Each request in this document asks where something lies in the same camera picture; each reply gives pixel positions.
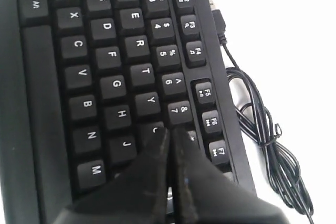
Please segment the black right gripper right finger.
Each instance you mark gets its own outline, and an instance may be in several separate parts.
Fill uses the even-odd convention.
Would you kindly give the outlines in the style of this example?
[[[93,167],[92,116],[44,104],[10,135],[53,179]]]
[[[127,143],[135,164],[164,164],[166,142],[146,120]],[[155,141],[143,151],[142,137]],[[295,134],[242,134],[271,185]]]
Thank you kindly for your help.
[[[183,128],[170,131],[176,223],[288,223],[283,211],[224,176]]]

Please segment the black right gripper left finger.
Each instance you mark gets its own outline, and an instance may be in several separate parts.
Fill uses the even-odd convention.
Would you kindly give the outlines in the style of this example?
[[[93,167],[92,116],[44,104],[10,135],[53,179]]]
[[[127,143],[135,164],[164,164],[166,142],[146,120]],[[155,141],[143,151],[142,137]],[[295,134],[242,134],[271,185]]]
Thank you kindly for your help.
[[[165,223],[169,132],[160,128],[116,179],[65,207],[55,223]]]

